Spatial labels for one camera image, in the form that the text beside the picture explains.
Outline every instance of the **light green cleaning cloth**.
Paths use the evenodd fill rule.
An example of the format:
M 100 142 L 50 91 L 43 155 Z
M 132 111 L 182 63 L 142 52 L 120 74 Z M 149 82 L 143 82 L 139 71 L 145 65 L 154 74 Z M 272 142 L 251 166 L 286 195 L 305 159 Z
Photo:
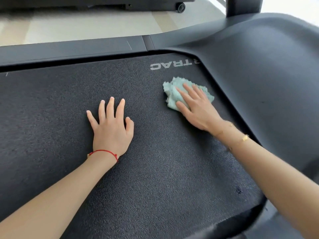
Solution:
M 176 106 L 176 102 L 177 101 L 181 101 L 189 109 L 189 106 L 186 104 L 186 102 L 184 101 L 183 97 L 181 96 L 181 94 L 176 89 L 176 87 L 178 87 L 180 90 L 182 90 L 182 91 L 187 93 L 187 91 L 183 87 L 184 83 L 186 83 L 189 87 L 192 87 L 192 85 L 194 84 L 191 81 L 186 80 L 184 78 L 180 78 L 180 77 L 177 77 L 177 78 L 174 77 L 171 82 L 164 82 L 163 88 L 164 88 L 164 92 L 167 95 L 166 102 L 167 102 L 167 106 L 169 108 L 179 111 L 177 106 Z M 197 85 L 197 87 L 199 89 L 203 90 L 203 92 L 207 95 L 207 97 L 208 97 L 210 102 L 212 102 L 214 100 L 214 97 L 208 92 L 208 90 L 207 90 L 207 88 L 205 86 Z

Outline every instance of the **beige floor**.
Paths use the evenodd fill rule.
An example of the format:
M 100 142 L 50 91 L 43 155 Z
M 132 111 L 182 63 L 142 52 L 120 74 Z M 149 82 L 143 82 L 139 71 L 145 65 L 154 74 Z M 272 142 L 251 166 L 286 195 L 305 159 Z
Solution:
M 286 13 L 319 26 L 319 0 L 264 0 L 262 12 Z M 225 18 L 217 0 L 186 3 L 176 12 L 129 12 L 100 7 L 0 13 L 0 46 L 168 32 Z

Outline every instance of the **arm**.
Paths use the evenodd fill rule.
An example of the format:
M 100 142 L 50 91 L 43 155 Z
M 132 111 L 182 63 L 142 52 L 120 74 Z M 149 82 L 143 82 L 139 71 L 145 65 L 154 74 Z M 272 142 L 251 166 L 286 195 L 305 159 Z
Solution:
M 99 106 L 100 124 L 90 111 L 87 116 L 94 130 L 93 150 L 104 149 L 123 155 L 132 138 L 134 123 L 126 118 L 124 127 L 122 100 L 114 117 L 114 98 L 105 112 Z M 1 238 L 60 238 L 75 213 L 102 176 L 116 164 L 107 152 L 95 152 L 76 170 L 26 203 L 0 223 Z
M 188 93 L 178 91 L 191 111 L 181 102 L 176 105 L 186 119 L 232 148 L 265 196 L 305 239 L 319 238 L 319 185 L 250 138 L 243 141 L 244 134 L 218 115 L 202 90 L 184 88 Z

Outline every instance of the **wheel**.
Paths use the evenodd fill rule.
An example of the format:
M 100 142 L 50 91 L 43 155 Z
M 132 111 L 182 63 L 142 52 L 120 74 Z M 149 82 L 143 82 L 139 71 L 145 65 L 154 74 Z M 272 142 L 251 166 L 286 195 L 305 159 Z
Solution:
M 186 6 L 185 6 L 185 4 L 183 2 L 179 2 L 179 3 L 176 4 L 176 11 L 178 13 L 184 12 L 185 8 L 186 8 Z

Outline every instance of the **person's right arm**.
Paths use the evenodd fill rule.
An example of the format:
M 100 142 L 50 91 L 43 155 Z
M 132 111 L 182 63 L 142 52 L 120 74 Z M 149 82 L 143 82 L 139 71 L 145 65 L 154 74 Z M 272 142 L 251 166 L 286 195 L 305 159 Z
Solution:
M 184 88 L 188 93 L 178 91 L 190 110 L 182 102 L 176 105 L 185 118 L 231 148 L 235 158 L 277 210 L 305 239 L 318 239 L 319 185 L 250 138 L 244 141 L 245 134 L 219 116 L 202 90 L 186 84 Z

